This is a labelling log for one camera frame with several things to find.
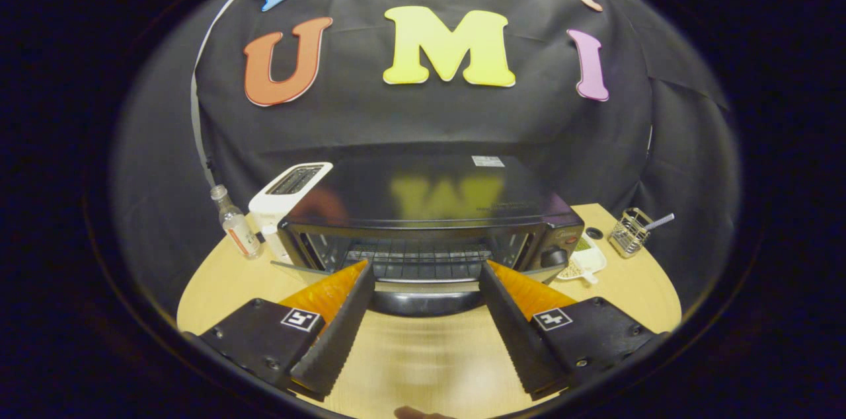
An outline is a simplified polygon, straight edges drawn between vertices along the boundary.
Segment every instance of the letter u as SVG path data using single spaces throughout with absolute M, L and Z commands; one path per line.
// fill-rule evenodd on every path
M 281 32 L 265 34 L 247 44 L 244 54 L 247 67 L 244 92 L 250 102 L 258 106 L 272 106 L 291 102 L 309 90 L 320 67 L 320 46 L 323 30 L 332 25 L 332 18 L 317 18 L 297 24 L 291 34 L 299 37 L 297 67 L 287 81 L 273 81 L 270 66 L 273 48 L 282 40 Z

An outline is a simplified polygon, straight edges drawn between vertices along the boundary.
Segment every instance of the letter m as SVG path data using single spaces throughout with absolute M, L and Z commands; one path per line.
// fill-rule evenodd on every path
M 463 71 L 465 81 L 477 85 L 511 87 L 514 74 L 505 60 L 502 28 L 508 19 L 498 13 L 471 11 L 454 31 L 428 7 L 392 7 L 385 17 L 396 24 L 393 66 L 384 72 L 389 84 L 421 84 L 429 70 L 420 64 L 420 49 L 426 52 L 442 81 L 452 81 L 469 51 L 471 63 Z

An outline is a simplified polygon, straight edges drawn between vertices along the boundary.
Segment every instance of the black fabric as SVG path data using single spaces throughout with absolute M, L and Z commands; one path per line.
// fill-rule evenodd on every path
M 191 138 L 190 68 L 211 19 L 209 1 L 186 22 L 139 80 L 116 151 L 115 200 L 125 254 L 168 311 L 218 242 L 208 185 Z M 676 220 L 647 247 L 676 286 L 683 309 L 722 270 L 738 214 L 740 161 L 731 113 L 704 61 L 668 22 L 638 0 L 235 0 L 212 30 L 197 69 L 203 136 L 217 181 L 246 211 L 254 193 L 294 163 L 360 152 L 444 151 L 521 158 L 574 205 L 598 202 L 614 216 L 638 206 Z M 388 85 L 391 7 L 429 7 L 452 30 L 469 11 L 508 18 L 514 87 L 450 82 L 430 70 L 419 85 Z M 291 30 L 330 16 L 320 69 L 305 94 L 269 108 L 245 96 L 244 47 L 281 31 L 272 78 L 293 73 Z M 580 97 L 574 28 L 600 40 L 607 102 Z M 164 117 L 167 125 L 151 125 Z M 151 137 L 159 137 L 151 142 Z
M 191 130 L 191 72 L 212 19 L 209 0 L 163 42 L 124 101 L 109 193 L 122 254 L 175 316 L 182 290 L 223 236 Z

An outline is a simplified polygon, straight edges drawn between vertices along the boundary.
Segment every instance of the metal mesh cup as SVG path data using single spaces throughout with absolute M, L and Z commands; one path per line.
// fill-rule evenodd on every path
M 628 259 L 637 254 L 641 245 L 649 238 L 650 232 L 643 227 L 651 222 L 652 218 L 646 216 L 640 209 L 626 209 L 614 229 L 611 230 L 608 242 L 613 245 L 617 254 L 620 254 L 623 259 Z

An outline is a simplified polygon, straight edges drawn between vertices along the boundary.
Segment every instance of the black toaster oven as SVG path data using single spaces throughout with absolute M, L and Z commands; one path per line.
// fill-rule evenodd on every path
M 332 163 L 277 226 L 293 265 L 335 272 L 368 259 L 377 292 L 430 299 L 477 291 L 488 259 L 549 282 L 583 229 L 516 158 L 459 155 Z

